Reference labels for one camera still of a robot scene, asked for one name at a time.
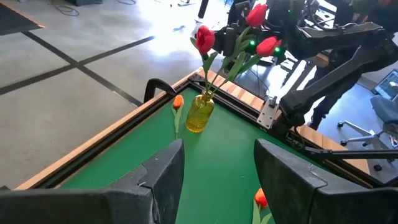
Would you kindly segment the yellow glass vase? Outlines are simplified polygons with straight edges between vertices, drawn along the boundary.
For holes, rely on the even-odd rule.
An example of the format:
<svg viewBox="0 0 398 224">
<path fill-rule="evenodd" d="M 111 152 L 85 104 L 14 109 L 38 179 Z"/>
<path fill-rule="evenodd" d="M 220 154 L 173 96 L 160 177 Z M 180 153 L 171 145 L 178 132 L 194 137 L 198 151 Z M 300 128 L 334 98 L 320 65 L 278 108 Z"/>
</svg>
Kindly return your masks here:
<svg viewBox="0 0 398 224">
<path fill-rule="evenodd" d="M 203 132 L 215 107 L 213 97 L 212 91 L 203 90 L 201 95 L 193 99 L 185 121 L 185 126 L 189 131 Z"/>
</svg>

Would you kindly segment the black floor mat orange edge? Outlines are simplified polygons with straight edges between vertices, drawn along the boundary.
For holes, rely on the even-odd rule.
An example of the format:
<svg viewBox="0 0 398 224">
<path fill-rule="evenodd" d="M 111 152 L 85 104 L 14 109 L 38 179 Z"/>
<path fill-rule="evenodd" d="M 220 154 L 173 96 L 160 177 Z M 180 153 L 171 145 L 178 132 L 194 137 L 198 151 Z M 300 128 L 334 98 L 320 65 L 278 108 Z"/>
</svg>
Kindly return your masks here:
<svg viewBox="0 0 398 224">
<path fill-rule="evenodd" d="M 42 28 L 43 25 L 0 3 L 0 36 Z"/>
</svg>

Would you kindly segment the black aluminium table frame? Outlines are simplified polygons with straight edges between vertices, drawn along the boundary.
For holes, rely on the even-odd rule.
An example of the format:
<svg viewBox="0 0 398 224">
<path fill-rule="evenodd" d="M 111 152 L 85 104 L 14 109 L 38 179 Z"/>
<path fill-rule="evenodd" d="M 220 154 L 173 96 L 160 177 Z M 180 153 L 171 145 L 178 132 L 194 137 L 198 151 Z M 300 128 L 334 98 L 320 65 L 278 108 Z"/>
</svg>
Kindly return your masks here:
<svg viewBox="0 0 398 224">
<path fill-rule="evenodd" d="M 201 91 L 204 87 L 204 81 L 203 71 L 198 69 L 173 84 L 172 87 L 175 88 L 177 94 L 186 88 Z M 147 121 L 149 117 L 157 113 L 158 110 L 174 98 L 174 96 L 162 97 L 162 95 L 163 91 L 156 89 L 155 98 L 139 106 L 95 137 L 40 171 L 19 185 L 18 189 L 52 188 L 60 185 L 65 179 L 71 177 L 78 169 L 87 164 L 88 161 L 107 150 L 127 133 L 130 133 L 143 122 Z M 232 112 L 232 114 L 245 119 L 256 129 L 265 131 L 266 134 L 277 138 L 279 141 L 286 144 L 296 142 L 300 146 L 307 146 L 306 149 L 298 149 L 298 152 L 309 159 L 323 164 L 338 175 L 370 188 L 383 186 L 382 182 L 371 177 L 368 168 L 369 159 L 339 159 L 338 153 L 352 151 L 347 150 L 308 126 L 301 126 L 297 129 L 296 133 L 288 133 L 286 137 L 282 137 L 274 132 L 274 123 L 270 129 L 260 126 L 257 123 L 257 118 L 265 100 L 262 100 L 244 88 L 228 82 L 215 95 L 215 101 L 223 108 Z"/>
</svg>

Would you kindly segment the red artificial tulip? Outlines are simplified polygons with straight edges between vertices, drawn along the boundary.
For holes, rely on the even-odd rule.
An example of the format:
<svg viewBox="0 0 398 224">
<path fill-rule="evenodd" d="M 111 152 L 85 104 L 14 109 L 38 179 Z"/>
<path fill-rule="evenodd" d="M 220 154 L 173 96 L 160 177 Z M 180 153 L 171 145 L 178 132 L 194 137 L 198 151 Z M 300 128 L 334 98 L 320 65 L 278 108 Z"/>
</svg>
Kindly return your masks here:
<svg viewBox="0 0 398 224">
<path fill-rule="evenodd" d="M 208 97 L 213 96 L 213 93 L 210 91 L 211 84 L 208 81 L 208 71 L 219 54 L 217 51 L 209 54 L 209 51 L 215 44 L 215 40 L 215 32 L 204 25 L 198 26 L 195 36 L 190 38 L 191 43 L 198 50 L 203 62 L 202 68 L 205 75 L 205 95 Z"/>
<path fill-rule="evenodd" d="M 232 59 L 235 59 L 233 66 L 229 69 L 226 78 L 224 81 L 215 88 L 213 91 L 213 95 L 216 91 L 218 91 L 224 84 L 227 82 L 233 81 L 239 74 L 242 74 L 253 65 L 257 64 L 261 58 L 270 57 L 275 53 L 276 48 L 280 48 L 282 43 L 276 36 L 268 37 L 264 39 L 262 42 L 258 43 L 256 46 L 252 43 L 255 42 L 252 39 L 248 40 L 236 40 L 236 47 L 234 49 L 233 54 L 231 56 L 227 56 L 225 58 L 225 65 L 221 67 L 221 69 L 226 68 L 226 66 L 232 62 Z M 250 56 L 250 58 L 246 61 L 247 52 L 246 49 L 248 47 L 254 47 L 254 55 Z"/>
<path fill-rule="evenodd" d="M 248 13 L 242 15 L 244 8 L 249 6 Z M 203 61 L 205 78 L 215 57 L 224 55 L 224 61 L 218 72 L 227 74 L 225 82 L 233 81 L 237 75 L 257 64 L 261 58 L 271 56 L 279 45 L 276 37 L 257 39 L 262 32 L 262 23 L 266 20 L 267 5 L 257 4 L 250 8 L 248 1 L 231 6 L 228 25 L 213 31 L 206 26 L 197 30 L 195 47 Z"/>
</svg>

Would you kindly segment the silver mounting bracket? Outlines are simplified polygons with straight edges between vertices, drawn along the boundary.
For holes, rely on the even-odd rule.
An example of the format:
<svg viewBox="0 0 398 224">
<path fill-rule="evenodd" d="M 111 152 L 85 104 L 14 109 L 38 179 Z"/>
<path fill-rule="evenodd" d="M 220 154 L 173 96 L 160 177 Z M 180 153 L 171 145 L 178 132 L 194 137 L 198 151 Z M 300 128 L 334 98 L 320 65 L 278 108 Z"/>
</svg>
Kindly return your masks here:
<svg viewBox="0 0 398 224">
<path fill-rule="evenodd" d="M 257 123 L 265 129 L 270 129 L 277 114 L 278 104 L 275 98 L 267 97 L 257 118 Z"/>
</svg>

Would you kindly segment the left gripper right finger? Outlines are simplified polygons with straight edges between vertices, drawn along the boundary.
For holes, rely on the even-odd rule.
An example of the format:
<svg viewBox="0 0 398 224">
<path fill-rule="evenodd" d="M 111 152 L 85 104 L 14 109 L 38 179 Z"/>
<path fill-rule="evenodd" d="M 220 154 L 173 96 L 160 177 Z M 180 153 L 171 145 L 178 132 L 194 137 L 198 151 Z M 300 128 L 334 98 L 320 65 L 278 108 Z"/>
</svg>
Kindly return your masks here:
<svg viewBox="0 0 398 224">
<path fill-rule="evenodd" d="M 264 139 L 254 161 L 276 224 L 398 224 L 398 187 L 367 189 Z"/>
</svg>

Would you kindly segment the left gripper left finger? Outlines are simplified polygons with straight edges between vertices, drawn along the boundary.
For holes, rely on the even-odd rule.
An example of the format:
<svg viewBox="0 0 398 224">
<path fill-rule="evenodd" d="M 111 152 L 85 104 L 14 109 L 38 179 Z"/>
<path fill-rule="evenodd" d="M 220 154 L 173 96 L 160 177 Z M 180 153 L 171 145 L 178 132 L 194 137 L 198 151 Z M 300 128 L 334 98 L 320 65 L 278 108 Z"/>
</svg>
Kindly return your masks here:
<svg viewBox="0 0 398 224">
<path fill-rule="evenodd" d="M 174 224 L 184 166 L 177 139 L 107 188 L 0 190 L 0 224 Z"/>
</svg>

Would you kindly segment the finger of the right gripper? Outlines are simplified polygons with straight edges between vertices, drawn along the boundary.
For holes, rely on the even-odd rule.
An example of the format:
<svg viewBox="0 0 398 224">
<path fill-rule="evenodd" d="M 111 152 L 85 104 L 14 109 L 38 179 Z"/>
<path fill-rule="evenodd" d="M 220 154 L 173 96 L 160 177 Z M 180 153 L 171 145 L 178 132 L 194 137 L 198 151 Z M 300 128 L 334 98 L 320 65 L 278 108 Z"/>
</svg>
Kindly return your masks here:
<svg viewBox="0 0 398 224">
<path fill-rule="evenodd" d="M 234 28 L 227 27 L 224 35 L 224 56 L 232 56 L 236 44 L 237 33 Z"/>
<path fill-rule="evenodd" d="M 214 50 L 216 52 L 223 51 L 223 41 L 224 41 L 224 29 L 216 30 L 215 31 L 215 43 L 214 43 Z"/>
</svg>

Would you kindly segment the person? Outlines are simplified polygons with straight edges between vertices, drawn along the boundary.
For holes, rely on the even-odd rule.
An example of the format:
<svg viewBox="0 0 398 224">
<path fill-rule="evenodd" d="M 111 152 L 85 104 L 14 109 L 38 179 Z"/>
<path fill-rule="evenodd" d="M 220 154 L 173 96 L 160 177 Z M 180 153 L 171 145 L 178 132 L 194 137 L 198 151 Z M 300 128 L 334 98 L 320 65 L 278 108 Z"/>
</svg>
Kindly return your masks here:
<svg viewBox="0 0 398 224">
<path fill-rule="evenodd" d="M 209 0 L 201 0 L 200 8 L 198 11 L 198 16 L 195 19 L 196 24 L 191 33 L 191 37 L 193 37 L 193 38 L 197 37 L 197 31 L 203 25 L 203 18 L 205 16 L 205 12 L 206 12 L 208 3 L 209 3 Z"/>
</svg>

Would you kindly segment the orange artificial tulip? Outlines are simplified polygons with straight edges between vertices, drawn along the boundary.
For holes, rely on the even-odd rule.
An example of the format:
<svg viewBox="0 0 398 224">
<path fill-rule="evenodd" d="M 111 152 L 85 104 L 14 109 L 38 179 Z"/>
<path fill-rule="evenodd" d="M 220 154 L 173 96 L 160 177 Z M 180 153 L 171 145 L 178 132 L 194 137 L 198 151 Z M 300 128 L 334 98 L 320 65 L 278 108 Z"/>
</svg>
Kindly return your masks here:
<svg viewBox="0 0 398 224">
<path fill-rule="evenodd" d="M 262 213 L 269 207 L 268 201 L 263 190 L 260 188 L 254 195 L 252 209 L 252 224 L 270 224 L 272 219 L 271 212 L 263 215 Z"/>
<path fill-rule="evenodd" d="M 174 98 L 174 101 L 172 103 L 172 112 L 174 114 L 174 127 L 175 127 L 175 138 L 178 138 L 178 132 L 180 129 L 180 120 L 182 116 L 182 111 L 183 111 L 183 106 L 184 106 L 184 98 L 182 95 L 177 95 Z"/>
</svg>

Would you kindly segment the green table mat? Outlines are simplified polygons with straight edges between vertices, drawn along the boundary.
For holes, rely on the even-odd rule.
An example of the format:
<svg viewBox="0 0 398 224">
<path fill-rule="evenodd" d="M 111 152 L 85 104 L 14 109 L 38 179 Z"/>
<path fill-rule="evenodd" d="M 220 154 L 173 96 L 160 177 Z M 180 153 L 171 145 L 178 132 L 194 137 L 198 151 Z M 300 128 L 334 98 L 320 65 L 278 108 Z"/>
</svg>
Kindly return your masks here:
<svg viewBox="0 0 398 224">
<path fill-rule="evenodd" d="M 254 163 L 254 141 L 268 140 L 295 150 L 251 123 L 216 105 L 202 133 L 192 133 L 184 122 L 197 92 L 187 88 L 180 131 L 174 131 L 171 103 L 167 103 L 123 136 L 109 149 L 64 182 L 63 189 L 108 186 L 175 138 L 185 145 L 183 189 L 175 224 L 251 224 L 255 193 L 260 188 Z"/>
</svg>

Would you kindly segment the grey office chair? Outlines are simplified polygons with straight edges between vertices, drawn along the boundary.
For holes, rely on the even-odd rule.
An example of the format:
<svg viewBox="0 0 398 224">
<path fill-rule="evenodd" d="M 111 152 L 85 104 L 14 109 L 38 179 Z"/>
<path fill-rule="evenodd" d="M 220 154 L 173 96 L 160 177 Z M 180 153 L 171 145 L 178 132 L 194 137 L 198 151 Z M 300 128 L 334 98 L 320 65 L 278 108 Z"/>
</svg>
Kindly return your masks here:
<svg viewBox="0 0 398 224">
<path fill-rule="evenodd" d="M 349 142 L 361 142 L 363 147 L 372 146 L 373 148 L 370 151 L 338 153 L 339 159 L 386 159 L 387 162 L 398 159 L 398 150 L 389 151 L 389 147 L 380 139 L 384 133 L 398 138 L 398 102 L 377 95 L 371 98 L 371 105 L 377 117 L 382 121 L 382 129 L 378 133 L 367 131 L 349 121 L 339 122 L 337 127 L 349 126 L 362 135 L 341 140 L 342 146 L 346 146 Z"/>
</svg>

